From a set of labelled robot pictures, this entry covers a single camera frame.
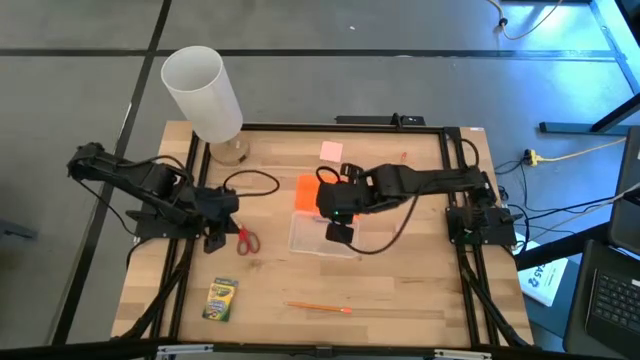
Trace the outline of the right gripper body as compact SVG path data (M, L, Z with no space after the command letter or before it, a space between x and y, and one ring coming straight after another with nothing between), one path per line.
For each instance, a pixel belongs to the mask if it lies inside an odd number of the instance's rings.
M316 207L324 218L350 223L349 216L372 212L373 195L366 181L320 182Z

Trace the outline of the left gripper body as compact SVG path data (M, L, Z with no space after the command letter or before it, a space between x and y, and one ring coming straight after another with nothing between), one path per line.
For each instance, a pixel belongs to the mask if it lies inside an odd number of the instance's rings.
M239 210L239 197L224 186L199 187L195 189L195 206L207 220L221 222Z

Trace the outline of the red handled scissors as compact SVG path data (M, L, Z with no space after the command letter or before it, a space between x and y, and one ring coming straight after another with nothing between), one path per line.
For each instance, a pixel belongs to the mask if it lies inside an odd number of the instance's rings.
M258 236L241 223L238 223L237 226L239 229L238 244L236 247L237 253L241 256L248 255L249 253L257 253L261 248Z

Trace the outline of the pink sticky note pad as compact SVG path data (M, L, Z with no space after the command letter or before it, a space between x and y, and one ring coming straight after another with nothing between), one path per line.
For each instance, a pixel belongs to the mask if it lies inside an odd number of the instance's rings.
M332 141L323 141L319 158L323 161L339 163L342 158L343 144Z

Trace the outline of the crayon box green yellow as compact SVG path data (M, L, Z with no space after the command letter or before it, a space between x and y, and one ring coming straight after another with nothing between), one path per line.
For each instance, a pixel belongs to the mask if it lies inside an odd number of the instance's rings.
M216 278L209 287L202 317L207 320L228 322L238 286L239 282L236 280Z

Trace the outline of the orange pencil with eraser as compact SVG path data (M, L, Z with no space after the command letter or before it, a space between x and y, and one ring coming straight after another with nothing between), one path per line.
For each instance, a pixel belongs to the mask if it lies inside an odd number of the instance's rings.
M301 309L308 309L308 310L336 312L336 313L343 313L343 314L352 314L353 313L352 308L349 308L349 307L310 304L310 303L293 302L293 301L287 301L287 302L284 302L284 304L286 306L296 307L296 308L301 308Z

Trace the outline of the clear plastic pencil box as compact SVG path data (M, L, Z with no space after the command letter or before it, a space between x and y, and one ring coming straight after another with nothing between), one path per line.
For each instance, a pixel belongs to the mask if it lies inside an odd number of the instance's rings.
M289 250L293 253L324 257L345 259L358 257L358 254L346 245L325 238L329 224L329 220L317 213L295 211L291 217Z

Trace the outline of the white shade table lamp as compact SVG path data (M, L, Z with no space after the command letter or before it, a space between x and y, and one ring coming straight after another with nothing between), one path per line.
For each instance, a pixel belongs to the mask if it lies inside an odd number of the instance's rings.
M249 157L242 134L244 117L222 56L205 46L189 46L171 54L161 80L196 135L209 144L212 158L235 166Z

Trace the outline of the black crossbar with silver brackets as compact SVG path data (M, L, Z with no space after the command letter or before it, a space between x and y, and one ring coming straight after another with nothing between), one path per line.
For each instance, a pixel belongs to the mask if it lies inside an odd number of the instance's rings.
M131 360L152 356L201 353L258 353L311 356L403 356L454 360L621 360L593 355L544 351L536 347L478 345L471 348L365 347L334 345L274 345L240 343L190 343L173 338L114 338L107 341L0 349L0 360Z

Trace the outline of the white printed book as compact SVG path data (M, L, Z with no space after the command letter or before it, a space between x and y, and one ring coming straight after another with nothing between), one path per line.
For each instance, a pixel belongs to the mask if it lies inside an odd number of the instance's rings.
M518 280L522 292L541 305L551 307L556 298L568 259L519 270Z

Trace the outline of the black diagonal desk beam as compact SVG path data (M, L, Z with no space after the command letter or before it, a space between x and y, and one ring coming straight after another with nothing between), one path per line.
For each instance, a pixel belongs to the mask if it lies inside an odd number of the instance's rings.
M609 243L609 223L591 227L554 242L540 245L515 256L518 271L544 265L555 260L584 252L589 241L607 245Z

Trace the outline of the black monitor back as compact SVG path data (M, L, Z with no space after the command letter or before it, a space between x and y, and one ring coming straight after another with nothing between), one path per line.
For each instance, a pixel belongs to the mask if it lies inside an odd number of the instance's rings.
M640 256L640 126L630 128L609 223L609 240Z

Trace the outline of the black laptop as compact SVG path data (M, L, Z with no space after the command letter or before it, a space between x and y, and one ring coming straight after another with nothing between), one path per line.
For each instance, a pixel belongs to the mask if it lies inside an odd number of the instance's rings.
M640 360L640 260L587 243L563 348L582 356Z

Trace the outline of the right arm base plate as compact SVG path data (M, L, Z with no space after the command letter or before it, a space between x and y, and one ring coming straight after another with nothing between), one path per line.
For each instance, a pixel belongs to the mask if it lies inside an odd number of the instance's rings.
M450 207L445 211L450 242L457 245L515 245L515 217L501 207Z

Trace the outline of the metal desk frame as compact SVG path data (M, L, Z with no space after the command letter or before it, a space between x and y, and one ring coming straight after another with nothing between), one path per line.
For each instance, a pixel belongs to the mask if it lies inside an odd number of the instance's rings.
M622 74L624 75L632 93L634 95L638 94L640 92L640 84L638 83L638 81L636 80L631 67L629 66L629 64L627 63L627 57L626 55L622 52L622 50L620 49L615 36L613 35L613 33L611 32L610 27L608 26L601 10L599 9L597 0L591 0L590 5L589 5L591 12L598 24L598 26L601 29L601 33L603 34L603 36L606 39L606 42L608 44L608 47L610 49L610 51L613 53L613 58L615 59L619 69L621 70Z

